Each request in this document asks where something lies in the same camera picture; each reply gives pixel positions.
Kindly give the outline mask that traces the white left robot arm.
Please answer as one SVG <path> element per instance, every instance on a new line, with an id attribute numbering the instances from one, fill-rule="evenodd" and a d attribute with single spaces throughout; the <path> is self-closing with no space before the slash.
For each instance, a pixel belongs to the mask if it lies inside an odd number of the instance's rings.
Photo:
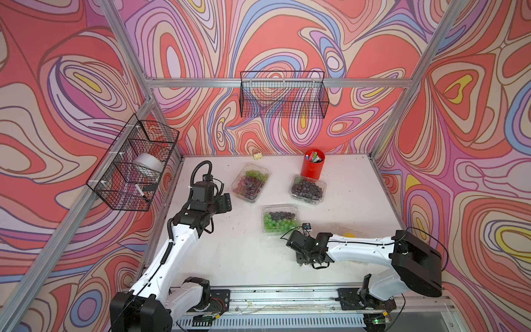
<path id="1" fill-rule="evenodd" d="M 214 215 L 231 210 L 230 195 L 212 175 L 212 162 L 200 162 L 190 177 L 188 200 L 167 221 L 167 239 L 153 264 L 111 300 L 109 330 L 172 331 L 189 311 L 205 312 L 208 322 L 223 315 L 228 303 L 212 294 L 209 280 L 188 277 L 176 291 L 171 283 L 201 236 L 214 232 Z"/>

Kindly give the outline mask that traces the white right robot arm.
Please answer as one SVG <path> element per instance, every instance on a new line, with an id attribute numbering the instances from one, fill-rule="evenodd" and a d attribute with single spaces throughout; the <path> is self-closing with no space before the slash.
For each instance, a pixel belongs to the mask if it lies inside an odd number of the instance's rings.
<path id="1" fill-rule="evenodd" d="M 407 230 L 379 239 L 349 239 L 330 232 L 312 237 L 305 230 L 294 229 L 282 239 L 295 251 L 298 264 L 315 270 L 341 261 L 385 268 L 365 275 L 358 289 L 339 289 L 337 301 L 344 310 L 392 311 L 397 295 L 412 291 L 438 298 L 443 294 L 442 254 Z"/>

